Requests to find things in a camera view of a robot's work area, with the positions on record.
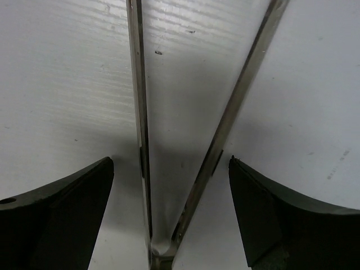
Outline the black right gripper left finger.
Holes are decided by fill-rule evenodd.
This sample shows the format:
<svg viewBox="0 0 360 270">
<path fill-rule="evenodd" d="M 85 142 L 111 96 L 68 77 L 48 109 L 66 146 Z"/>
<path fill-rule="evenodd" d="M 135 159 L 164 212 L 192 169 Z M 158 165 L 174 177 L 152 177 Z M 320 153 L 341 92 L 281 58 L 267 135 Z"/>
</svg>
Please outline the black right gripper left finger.
<svg viewBox="0 0 360 270">
<path fill-rule="evenodd" d="M 1 200 L 1 269 L 88 269 L 114 179 L 105 157 Z"/>
</svg>

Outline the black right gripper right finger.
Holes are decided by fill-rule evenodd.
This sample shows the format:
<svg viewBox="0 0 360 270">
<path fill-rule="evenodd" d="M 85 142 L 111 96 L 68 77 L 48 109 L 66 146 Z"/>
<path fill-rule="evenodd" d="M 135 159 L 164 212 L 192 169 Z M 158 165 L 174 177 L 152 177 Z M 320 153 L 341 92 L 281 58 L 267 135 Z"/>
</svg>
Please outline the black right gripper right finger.
<svg viewBox="0 0 360 270">
<path fill-rule="evenodd" d="M 229 183 L 251 269 L 358 269 L 359 211 L 279 184 L 241 160 Z"/>
</svg>

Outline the metal food tongs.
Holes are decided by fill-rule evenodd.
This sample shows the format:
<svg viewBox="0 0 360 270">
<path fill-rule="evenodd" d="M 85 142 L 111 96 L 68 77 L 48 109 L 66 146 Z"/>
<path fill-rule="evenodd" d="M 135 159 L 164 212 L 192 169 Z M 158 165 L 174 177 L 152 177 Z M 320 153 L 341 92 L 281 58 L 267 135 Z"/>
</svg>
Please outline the metal food tongs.
<svg viewBox="0 0 360 270">
<path fill-rule="evenodd" d="M 149 269 L 172 269 L 287 1 L 127 1 Z"/>
</svg>

